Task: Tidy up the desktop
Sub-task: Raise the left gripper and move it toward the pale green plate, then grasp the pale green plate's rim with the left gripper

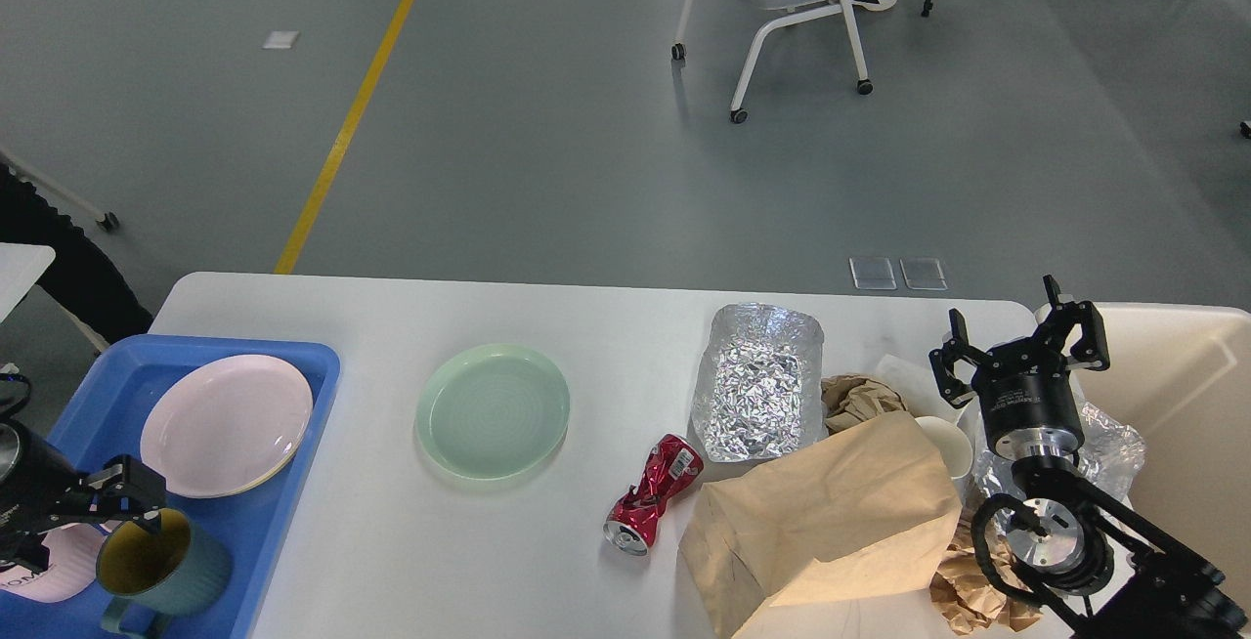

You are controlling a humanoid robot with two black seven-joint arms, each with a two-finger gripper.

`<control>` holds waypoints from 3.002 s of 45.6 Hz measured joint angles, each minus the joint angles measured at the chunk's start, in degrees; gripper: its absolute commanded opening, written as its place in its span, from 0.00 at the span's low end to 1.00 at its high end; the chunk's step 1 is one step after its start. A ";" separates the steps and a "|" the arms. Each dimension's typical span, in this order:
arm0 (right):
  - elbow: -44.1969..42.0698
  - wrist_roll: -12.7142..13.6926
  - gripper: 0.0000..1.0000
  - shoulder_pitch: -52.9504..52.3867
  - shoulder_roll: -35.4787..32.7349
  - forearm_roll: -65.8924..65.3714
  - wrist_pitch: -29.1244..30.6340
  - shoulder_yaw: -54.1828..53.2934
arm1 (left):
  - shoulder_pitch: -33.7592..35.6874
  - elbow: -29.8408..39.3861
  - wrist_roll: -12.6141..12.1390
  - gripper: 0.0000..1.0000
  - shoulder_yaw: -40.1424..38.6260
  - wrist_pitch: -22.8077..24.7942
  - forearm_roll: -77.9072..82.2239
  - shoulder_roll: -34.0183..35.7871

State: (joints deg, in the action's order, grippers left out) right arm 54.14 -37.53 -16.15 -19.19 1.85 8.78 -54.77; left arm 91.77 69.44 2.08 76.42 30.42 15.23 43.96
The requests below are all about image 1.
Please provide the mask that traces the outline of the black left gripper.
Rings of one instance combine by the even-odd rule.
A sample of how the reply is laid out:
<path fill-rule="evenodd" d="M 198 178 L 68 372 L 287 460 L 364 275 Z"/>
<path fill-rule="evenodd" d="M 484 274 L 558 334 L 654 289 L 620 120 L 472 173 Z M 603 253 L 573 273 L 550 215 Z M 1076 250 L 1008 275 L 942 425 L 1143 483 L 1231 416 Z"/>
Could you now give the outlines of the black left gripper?
<path fill-rule="evenodd" d="M 168 501 L 164 475 L 138 456 L 113 456 L 79 478 L 56 448 L 19 421 L 1 425 L 1 559 L 28 571 L 49 571 L 45 533 L 85 521 L 130 521 L 161 531 Z"/>

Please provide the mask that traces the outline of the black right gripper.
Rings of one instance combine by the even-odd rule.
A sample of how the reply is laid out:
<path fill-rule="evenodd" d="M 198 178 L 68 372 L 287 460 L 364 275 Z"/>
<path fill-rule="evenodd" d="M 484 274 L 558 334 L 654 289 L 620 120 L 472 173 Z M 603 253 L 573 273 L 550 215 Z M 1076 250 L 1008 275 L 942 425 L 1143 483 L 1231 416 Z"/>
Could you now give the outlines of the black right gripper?
<path fill-rule="evenodd" d="M 1071 456 L 1082 446 L 1082 424 L 1070 386 L 1071 370 L 1107 371 L 1106 326 L 1090 300 L 1060 293 L 1045 275 L 1050 310 L 1032 333 L 1032 346 L 992 346 L 970 341 L 965 314 L 950 309 L 950 335 L 929 351 L 929 366 L 943 400 L 962 410 L 978 394 L 987 446 L 998 456 Z M 975 368 L 975 388 L 957 376 L 956 364 Z"/>

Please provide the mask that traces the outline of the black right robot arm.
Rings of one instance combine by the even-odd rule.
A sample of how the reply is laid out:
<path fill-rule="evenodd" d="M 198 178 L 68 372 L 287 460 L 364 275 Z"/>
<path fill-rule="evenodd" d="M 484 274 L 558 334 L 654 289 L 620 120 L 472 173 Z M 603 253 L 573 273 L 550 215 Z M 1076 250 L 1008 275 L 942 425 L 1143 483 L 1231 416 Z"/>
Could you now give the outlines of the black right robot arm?
<path fill-rule="evenodd" d="M 988 450 L 1017 493 L 992 493 L 972 519 L 975 561 L 996 590 L 1050 608 L 1076 638 L 1237 638 L 1248 616 L 1210 560 L 1080 471 L 1086 438 L 1070 385 L 1111 366 L 1098 308 L 1045 276 L 1050 310 L 1028 336 L 981 350 L 965 315 L 929 351 L 942 398 L 980 406 Z"/>

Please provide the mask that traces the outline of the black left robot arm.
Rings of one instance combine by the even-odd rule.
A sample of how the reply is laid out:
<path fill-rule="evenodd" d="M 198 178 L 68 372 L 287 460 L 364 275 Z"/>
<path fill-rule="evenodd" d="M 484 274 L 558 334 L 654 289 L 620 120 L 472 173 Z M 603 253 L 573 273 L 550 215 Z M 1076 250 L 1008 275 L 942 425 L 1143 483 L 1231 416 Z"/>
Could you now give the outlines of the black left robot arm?
<path fill-rule="evenodd" d="M 138 456 L 113 456 L 103 470 L 83 473 L 58 448 L 18 421 L 34 393 L 21 373 L 4 373 L 1 398 L 1 560 L 48 571 L 48 531 L 70 524 L 131 521 L 161 531 L 166 483 Z"/>

